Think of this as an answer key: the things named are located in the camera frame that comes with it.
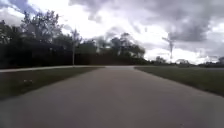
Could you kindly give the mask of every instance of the green grass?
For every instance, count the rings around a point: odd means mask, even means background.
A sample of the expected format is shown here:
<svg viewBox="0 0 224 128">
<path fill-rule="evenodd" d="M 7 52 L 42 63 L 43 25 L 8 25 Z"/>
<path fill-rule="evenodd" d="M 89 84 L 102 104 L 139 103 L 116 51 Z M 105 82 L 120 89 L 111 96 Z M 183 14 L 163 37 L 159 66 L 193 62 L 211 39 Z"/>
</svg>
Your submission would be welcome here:
<svg viewBox="0 0 224 128">
<path fill-rule="evenodd" d="M 94 69 L 79 67 L 0 73 L 0 99 L 24 94 Z"/>
<path fill-rule="evenodd" d="M 224 70 L 174 67 L 136 67 L 136 69 L 224 96 Z"/>
</svg>

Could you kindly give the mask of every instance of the treeline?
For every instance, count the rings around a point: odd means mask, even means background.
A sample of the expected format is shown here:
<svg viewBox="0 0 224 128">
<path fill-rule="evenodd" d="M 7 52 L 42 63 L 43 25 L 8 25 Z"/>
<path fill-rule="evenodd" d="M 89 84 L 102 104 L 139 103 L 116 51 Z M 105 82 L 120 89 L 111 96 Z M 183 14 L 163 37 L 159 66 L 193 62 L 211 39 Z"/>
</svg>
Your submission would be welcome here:
<svg viewBox="0 0 224 128">
<path fill-rule="evenodd" d="M 0 22 L 0 68 L 149 63 L 143 58 L 144 48 L 129 39 L 128 33 L 82 39 L 76 30 L 63 34 L 53 11 L 24 15 L 20 26 Z"/>
</svg>

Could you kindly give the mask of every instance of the utility pole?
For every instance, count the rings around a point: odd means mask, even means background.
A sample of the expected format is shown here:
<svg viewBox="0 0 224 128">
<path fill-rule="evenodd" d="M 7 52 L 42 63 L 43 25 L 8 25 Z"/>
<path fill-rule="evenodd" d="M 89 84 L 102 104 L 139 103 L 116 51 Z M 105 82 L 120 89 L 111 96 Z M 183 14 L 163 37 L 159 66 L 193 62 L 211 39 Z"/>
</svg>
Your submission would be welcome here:
<svg viewBox="0 0 224 128">
<path fill-rule="evenodd" d="M 75 65 L 75 42 L 72 41 L 72 65 Z"/>
</svg>

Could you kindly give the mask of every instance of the paved path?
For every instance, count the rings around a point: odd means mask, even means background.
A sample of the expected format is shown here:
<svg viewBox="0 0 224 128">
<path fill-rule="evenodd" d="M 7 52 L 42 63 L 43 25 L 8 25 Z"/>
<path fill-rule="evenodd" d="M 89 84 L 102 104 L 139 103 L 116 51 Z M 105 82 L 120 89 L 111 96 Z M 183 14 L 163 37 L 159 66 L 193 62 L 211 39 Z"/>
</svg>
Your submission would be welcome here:
<svg viewBox="0 0 224 128">
<path fill-rule="evenodd" d="M 0 103 L 1 128 L 224 128 L 224 98 L 107 67 Z"/>
</svg>

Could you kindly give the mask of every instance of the cloudy sky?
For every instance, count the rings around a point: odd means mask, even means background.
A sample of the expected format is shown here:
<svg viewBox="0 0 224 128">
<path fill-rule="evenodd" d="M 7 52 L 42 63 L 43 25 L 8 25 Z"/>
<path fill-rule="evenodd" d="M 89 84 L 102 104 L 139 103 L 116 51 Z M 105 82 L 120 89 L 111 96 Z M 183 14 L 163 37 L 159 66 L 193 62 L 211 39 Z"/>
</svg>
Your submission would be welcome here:
<svg viewBox="0 0 224 128">
<path fill-rule="evenodd" d="M 0 20 L 19 25 L 22 12 L 54 10 L 63 32 L 77 29 L 84 38 L 128 32 L 146 49 L 146 59 L 169 58 L 192 63 L 224 56 L 223 0 L 0 0 Z"/>
</svg>

